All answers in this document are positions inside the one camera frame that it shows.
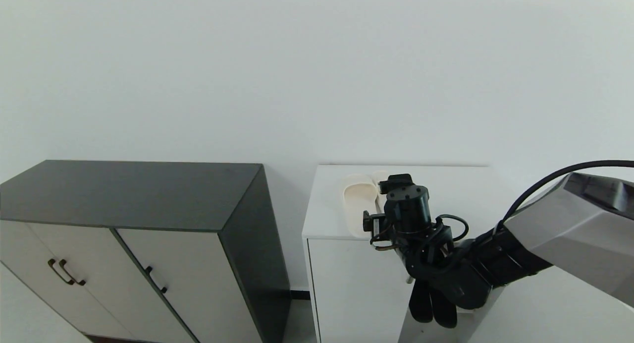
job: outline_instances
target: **black cable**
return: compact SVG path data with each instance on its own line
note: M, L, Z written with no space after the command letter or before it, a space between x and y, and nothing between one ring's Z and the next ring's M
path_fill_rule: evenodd
M387 251L387 250L392 250L392 249L398 248L398 245L389 245L389 246L376 246L376 245L374 245L374 242L376 240L378 240L379 237L381 237L381 235L387 233L387 231L390 230L392 227L394 227L394 223L391 223L382 232L379 232L378 234L376 234L376 235L374 235L373 237L370 238L370 245L374 248L374 250L378 250L380 252L383 252L383 251Z
M436 223L434 223L435 228L441 228L442 227L442 217L447 217L447 218L451 218L453 219L455 217L455 219L457 221L460 221L461 223L465 224L465 232L463 232L461 235L458 236L458 240L460 240L462 237L464 237L464 235L467 234L467 232L469 231L469 225L466 223L466 221L460 217L456 217L455 215L450 215L450 214L443 214L443 215L439 215L438 218L436 218ZM414 238L414 237L410 237L410 239L414 239L417 241L421 241L422 243L419 246L419 250L416 250L415 253L415 262L420 262L421 261L421 257L422 257L422 253L424 252L424 250L429 249L429 247L427 246L427 244L429 244L430 241L432 241L432 239L438 235L440 233L440 231L435 232L434 234L431 234L430 236L426 237L426 238ZM460 262L460 260L462 260L462 258L464 258L464 256L467 255L467 253L469 253L469 250L466 249L462 249L462 250L457 250L456 252L453 252L453 255L451 255L450 257L450 262L447 266L445 266L444 268L438 269L435 268L434 266L428 266L426 264L423 264L423 266L425 266L425 270L426 272L430 273L430 275L442 275L444 273L447 273L448 271L450 271L451 269L453 269L454 266L456 266L458 264L458 262Z
M517 209L522 205L522 203L524 203L526 201L526 199L528 199L528 197L530 197L531 194L537 192L537 190L539 190L539 188L542 188L544 185L546 185L548 182L569 174L571 172L575 172L575 171L580 171L580 170L584 170L584 169L593 169L596 167L630 167L630 168L634 168L634 161L629 161L629 160L600 160L600 161L590 161L590 162L582 162L582 163L577 163L576 165L572 165L572 166L568 166L568 167L564 167L563 169L560 169L558 171L555 171L553 173L551 173L548 176L545 176L544 178L542 178L541 180L539 180L537 183L533 184L529 189L527 189L524 193L521 194L521 196L519 196L519 198L516 199L516 201L513 202L513 205L511 205L511 207L509 208L509 211L507 211L507 213L504 215L504 218L498 222L498 224L495 226L495 230L493 231L494 233L500 228L500 226L502 224L504 224L504 222L510 218L516 211Z
M459 221L460 223L462 223L465 226L465 230L462 232L462 234L458 235L457 237L453 238L453 241L458 241L460 239L462 239L463 237L467 236L467 233L469 232L469 224L467 224L467 221L457 217L456 215L451 215L451 214L441 214L439 216L436 217L436 222L438 224L442 223L442 219L443 218L449 218L449 219L453 219L454 221Z

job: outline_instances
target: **white cabinet door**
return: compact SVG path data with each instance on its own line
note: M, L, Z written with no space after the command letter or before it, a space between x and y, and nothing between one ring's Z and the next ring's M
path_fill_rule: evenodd
M321 343L398 341L414 285L396 253L328 239L308 239L308 252Z
M53 255L28 224L2 221L0 237L5 266L76 329L94 336L135 339L84 287L63 281L70 280L59 268L64 257ZM53 268L50 259L55 259Z
M261 342L217 234L117 232L201 343Z
M140 341L193 340L106 228L29 224L68 272Z

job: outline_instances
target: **slipper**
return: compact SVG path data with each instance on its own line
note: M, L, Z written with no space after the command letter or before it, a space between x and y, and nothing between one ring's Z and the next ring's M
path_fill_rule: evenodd
M376 185L376 187L378 188L378 183L387 180L389 176L390 173L388 171L375 171L374 173L372 173L372 181L374 182L374 185ZM378 190L376 191L378 194L378 196L376 197L376 206L378 207L378 212L383 213L383 208L385 208L387 198L385 194L380 194Z
M370 232L363 231L363 211L376 214L378 188L368 175L349 175L341 180L342 200L346 224L350 234L369 239Z

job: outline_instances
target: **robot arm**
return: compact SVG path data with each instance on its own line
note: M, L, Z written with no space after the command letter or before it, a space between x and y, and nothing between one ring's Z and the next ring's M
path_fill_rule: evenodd
M535 275L555 265L596 288L634 305L634 183L592 176L579 167L557 171L521 196L492 230L462 240L467 223L453 215L431 221L429 193L409 175L380 183L387 194L384 214L364 214L364 230L372 232L377 250L394 249L416 279L410 311L418 321L435 320L453 328L456 306L482 307L492 289ZM634 167L634 162L608 162ZM568 173L541 196L519 208L544 183ZM452 237L443 219L465 224Z

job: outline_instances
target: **black handle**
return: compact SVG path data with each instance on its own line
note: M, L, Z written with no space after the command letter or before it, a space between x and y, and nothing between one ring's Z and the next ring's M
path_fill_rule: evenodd
M57 270L53 267L53 264L55 263L55 259L50 259L48 260L48 267L55 273L55 275L57 275L57 277L59 277L63 282L65 282L68 285L72 285L75 283L75 280L71 279L70 281L66 281L65 278L61 277L61 275L57 272Z
M148 274L148 276L150 276L150 273L152 272L152 266L148 266L147 268L145 268L145 272ZM161 293L166 293L167 292L167 287L163 286L163 288L159 289L161 291Z
M77 281L70 273L68 273L68 271L66 271L66 268L64 268L64 265L66 265L66 259L61 259L59 261L59 267L64 270L64 272L66 273L66 275L68 275L68 277L70 277L71 279L73 279L73 281L77 282L77 284L79 286L84 286L86 284L86 280L81 280L81 281Z

